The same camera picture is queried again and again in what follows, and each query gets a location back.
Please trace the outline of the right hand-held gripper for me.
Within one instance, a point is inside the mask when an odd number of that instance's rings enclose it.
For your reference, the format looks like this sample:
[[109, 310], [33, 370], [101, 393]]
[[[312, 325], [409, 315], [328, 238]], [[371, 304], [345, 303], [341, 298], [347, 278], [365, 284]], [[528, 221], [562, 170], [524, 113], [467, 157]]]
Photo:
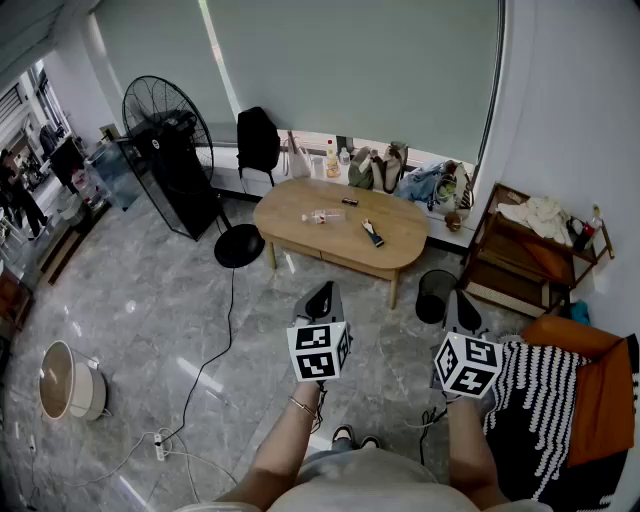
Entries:
[[[443, 339], [434, 346], [430, 388], [482, 399], [503, 369], [503, 346], [483, 330], [484, 309], [464, 290], [450, 292]], [[463, 334], [469, 331], [479, 334]]]

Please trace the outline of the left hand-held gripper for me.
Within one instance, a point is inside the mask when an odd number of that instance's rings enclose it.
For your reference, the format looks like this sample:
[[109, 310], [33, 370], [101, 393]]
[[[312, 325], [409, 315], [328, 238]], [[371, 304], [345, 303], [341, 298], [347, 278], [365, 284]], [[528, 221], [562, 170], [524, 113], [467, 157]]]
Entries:
[[[318, 319], [326, 323], [311, 322]], [[293, 326], [287, 329], [287, 341], [297, 380], [338, 379], [352, 341], [350, 326], [343, 321], [339, 285], [326, 281], [312, 288], [296, 302], [293, 320]]]

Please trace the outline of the black mesh waste bin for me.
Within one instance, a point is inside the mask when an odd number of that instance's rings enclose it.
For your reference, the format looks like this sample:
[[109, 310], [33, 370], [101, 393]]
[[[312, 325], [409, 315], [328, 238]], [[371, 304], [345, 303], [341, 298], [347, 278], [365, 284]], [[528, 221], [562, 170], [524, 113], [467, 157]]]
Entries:
[[419, 281], [415, 303], [417, 317], [424, 323], [437, 324], [445, 316], [450, 293], [458, 278], [446, 270], [434, 269], [426, 272]]

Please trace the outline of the clear plastic water bottle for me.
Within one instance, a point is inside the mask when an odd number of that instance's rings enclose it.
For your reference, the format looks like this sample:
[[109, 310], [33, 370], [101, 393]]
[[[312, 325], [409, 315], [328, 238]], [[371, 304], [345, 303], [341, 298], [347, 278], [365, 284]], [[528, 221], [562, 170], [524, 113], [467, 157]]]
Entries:
[[301, 220], [315, 225], [343, 222], [346, 220], [346, 212], [344, 209], [316, 209], [303, 214]]

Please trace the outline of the person's left forearm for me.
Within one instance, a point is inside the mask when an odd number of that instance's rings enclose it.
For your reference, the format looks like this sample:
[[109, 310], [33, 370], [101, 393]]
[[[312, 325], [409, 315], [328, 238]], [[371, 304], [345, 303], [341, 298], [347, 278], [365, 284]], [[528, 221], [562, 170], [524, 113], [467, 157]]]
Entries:
[[265, 512], [294, 485], [318, 409], [320, 386], [301, 382], [261, 443], [243, 479], [216, 502], [243, 503]]

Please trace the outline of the wooden coffee table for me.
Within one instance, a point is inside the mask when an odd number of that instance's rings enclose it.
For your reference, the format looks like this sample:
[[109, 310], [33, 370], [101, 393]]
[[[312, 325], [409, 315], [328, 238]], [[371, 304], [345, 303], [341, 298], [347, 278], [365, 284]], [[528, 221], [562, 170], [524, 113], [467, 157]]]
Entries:
[[[343, 198], [358, 200], [358, 205], [344, 204]], [[344, 209], [346, 220], [320, 225], [301, 220], [316, 209]], [[361, 225], [364, 219], [373, 224], [383, 246], [374, 246]], [[311, 178], [273, 187], [257, 204], [254, 223], [272, 265], [279, 246], [385, 279], [391, 308], [396, 306], [399, 275], [421, 255], [429, 232], [427, 217], [408, 200]]]

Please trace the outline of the wooden shelf rack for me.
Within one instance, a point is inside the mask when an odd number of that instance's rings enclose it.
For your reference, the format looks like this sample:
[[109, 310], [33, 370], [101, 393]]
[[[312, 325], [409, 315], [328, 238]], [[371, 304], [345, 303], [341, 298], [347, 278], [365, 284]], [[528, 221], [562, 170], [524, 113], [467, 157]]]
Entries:
[[543, 238], [508, 219], [500, 205], [523, 206], [529, 196], [496, 183], [476, 229], [459, 287], [490, 304], [537, 318], [558, 312], [571, 293], [615, 251], [605, 226], [585, 248]]

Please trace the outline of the white crumpled cloth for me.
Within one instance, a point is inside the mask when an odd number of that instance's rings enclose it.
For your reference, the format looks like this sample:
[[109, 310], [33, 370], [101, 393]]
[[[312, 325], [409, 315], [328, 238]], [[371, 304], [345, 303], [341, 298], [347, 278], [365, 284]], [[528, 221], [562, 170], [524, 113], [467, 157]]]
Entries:
[[533, 230], [541, 238], [552, 239], [568, 247], [573, 245], [566, 227], [570, 215], [549, 197], [531, 197], [518, 205], [499, 203], [497, 211], [506, 219]]

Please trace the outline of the olive green bag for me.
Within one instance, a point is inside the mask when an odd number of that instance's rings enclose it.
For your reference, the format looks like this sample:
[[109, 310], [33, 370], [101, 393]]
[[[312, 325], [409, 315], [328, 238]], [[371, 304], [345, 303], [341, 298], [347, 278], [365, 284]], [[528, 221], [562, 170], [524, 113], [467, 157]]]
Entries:
[[368, 146], [360, 148], [351, 158], [348, 182], [350, 186], [360, 189], [371, 190], [373, 188], [374, 177]]

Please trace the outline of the person's blue jeans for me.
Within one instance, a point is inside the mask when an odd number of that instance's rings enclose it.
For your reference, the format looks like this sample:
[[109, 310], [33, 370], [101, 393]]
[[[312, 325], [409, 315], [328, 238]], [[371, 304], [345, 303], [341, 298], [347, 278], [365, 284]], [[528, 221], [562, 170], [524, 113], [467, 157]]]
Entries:
[[328, 457], [328, 456], [332, 456], [332, 455], [337, 455], [337, 454], [341, 454], [341, 453], [345, 453], [345, 452], [349, 452], [355, 449], [355, 444], [354, 442], [349, 439], [349, 438], [339, 438], [338, 440], [336, 440], [329, 449], [327, 450], [323, 450], [323, 451], [319, 451], [317, 453], [314, 453], [312, 455], [310, 455], [309, 457], [307, 457], [303, 463], [301, 468], [304, 468], [305, 466], [308, 466], [310, 464], [312, 464], [313, 462], [322, 459], [324, 457]]

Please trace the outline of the cola bottle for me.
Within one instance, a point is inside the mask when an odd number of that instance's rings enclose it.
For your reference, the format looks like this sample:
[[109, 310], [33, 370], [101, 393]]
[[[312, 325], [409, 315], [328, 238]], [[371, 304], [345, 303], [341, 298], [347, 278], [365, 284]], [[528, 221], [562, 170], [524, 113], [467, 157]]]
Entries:
[[602, 226], [601, 211], [597, 204], [593, 205], [593, 216], [590, 221], [582, 224], [582, 231], [574, 242], [574, 249], [578, 252], [584, 252], [589, 249], [594, 241], [596, 233]]

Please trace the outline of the pale pink tote bag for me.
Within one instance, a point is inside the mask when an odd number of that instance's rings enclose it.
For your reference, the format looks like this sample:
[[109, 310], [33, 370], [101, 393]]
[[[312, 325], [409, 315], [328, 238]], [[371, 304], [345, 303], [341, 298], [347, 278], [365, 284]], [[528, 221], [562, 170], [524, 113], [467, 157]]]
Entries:
[[309, 178], [311, 176], [309, 154], [297, 141], [292, 131], [287, 132], [284, 174], [291, 178]]

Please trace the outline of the beige canvas tote bag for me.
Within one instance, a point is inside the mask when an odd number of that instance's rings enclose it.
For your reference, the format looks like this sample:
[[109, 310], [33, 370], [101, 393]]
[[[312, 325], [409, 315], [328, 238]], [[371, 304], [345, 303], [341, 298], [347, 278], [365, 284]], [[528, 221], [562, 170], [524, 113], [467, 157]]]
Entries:
[[373, 189], [392, 194], [404, 175], [408, 159], [408, 146], [404, 142], [393, 141], [387, 146], [383, 156], [380, 156], [376, 149], [371, 149], [369, 157]]

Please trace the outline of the person's grey shirt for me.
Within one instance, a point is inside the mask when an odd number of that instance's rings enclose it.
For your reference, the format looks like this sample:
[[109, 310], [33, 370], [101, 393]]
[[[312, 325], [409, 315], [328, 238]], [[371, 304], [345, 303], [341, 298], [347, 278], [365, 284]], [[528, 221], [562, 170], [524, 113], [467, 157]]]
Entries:
[[[419, 463], [383, 449], [326, 455], [301, 468], [296, 485], [267, 512], [482, 512]], [[523, 499], [484, 512], [553, 512]]]

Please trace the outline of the clear glass tank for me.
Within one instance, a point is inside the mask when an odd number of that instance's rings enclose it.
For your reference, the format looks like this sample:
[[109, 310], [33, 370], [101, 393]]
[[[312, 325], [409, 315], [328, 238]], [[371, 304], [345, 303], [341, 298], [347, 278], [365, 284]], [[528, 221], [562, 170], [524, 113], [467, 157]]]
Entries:
[[102, 144], [86, 159], [86, 164], [112, 206], [127, 211], [140, 196], [141, 186], [121, 144], [115, 141]]

